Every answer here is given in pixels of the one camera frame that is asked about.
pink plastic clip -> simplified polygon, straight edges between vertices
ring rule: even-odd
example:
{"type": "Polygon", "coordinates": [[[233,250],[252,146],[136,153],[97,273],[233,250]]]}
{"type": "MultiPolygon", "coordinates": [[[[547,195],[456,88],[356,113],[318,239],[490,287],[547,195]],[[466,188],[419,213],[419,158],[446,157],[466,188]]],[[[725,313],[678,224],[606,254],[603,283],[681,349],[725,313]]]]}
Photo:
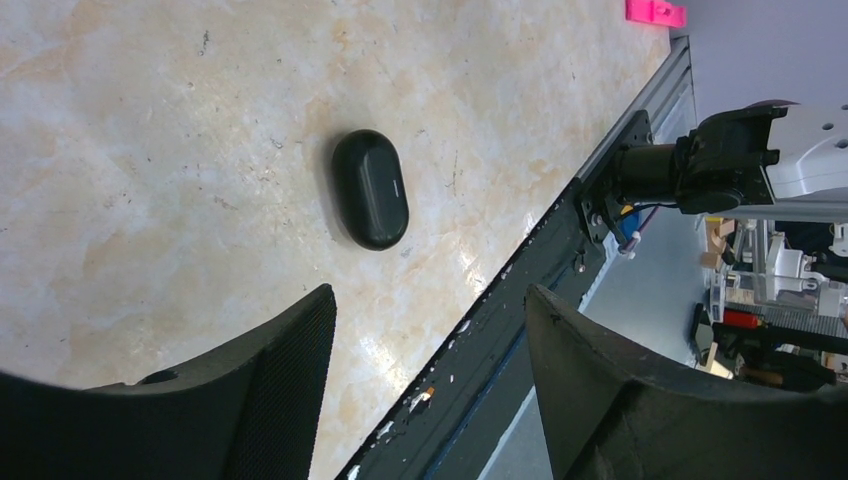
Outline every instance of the pink plastic clip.
{"type": "Polygon", "coordinates": [[[686,26],[686,7],[661,0],[627,0],[625,18],[632,22],[683,28],[686,26]]]}

black oval object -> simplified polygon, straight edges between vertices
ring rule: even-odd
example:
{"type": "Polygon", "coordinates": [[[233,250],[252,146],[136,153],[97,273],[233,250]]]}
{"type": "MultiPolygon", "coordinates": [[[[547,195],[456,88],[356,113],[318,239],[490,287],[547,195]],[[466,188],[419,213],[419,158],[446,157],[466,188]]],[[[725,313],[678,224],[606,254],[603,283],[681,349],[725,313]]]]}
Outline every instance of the black oval object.
{"type": "Polygon", "coordinates": [[[347,134],[333,152],[332,175],[350,236],[370,250],[398,243],[409,225],[409,205],[392,142],[373,130],[347,134]]]}

white debris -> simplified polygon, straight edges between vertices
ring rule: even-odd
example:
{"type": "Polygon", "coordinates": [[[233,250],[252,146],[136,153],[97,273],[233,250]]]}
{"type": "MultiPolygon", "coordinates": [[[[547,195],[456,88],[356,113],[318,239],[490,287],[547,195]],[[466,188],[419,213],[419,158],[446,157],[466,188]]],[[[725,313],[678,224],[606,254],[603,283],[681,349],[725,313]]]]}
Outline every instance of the white debris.
{"type": "Polygon", "coordinates": [[[389,420],[388,422],[386,422],[386,424],[385,424],[385,425],[383,425],[383,428],[381,428],[381,429],[377,432],[377,440],[379,440],[379,439],[380,439],[380,437],[382,437],[383,435],[385,435],[385,434],[389,433],[389,430],[391,430],[391,429],[392,429],[392,425],[394,425],[394,424],[395,424],[395,422],[393,422],[392,420],[389,420]]]}
{"type": "Polygon", "coordinates": [[[417,407],[419,403],[430,400],[430,397],[431,395],[429,393],[421,392],[421,395],[418,395],[417,397],[413,398],[412,403],[409,404],[409,413],[412,413],[412,411],[415,410],[415,407],[417,407]]]}

table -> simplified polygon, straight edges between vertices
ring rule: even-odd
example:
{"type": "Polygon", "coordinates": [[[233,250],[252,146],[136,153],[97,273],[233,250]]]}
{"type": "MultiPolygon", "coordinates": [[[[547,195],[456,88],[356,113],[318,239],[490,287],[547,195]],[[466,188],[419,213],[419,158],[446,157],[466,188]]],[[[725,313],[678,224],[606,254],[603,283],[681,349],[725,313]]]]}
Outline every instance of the table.
{"type": "Polygon", "coordinates": [[[375,427],[669,51],[624,2],[0,0],[0,368],[135,382],[320,283],[312,476],[375,427]],[[346,236],[326,160],[385,133],[411,222],[346,236]]]}

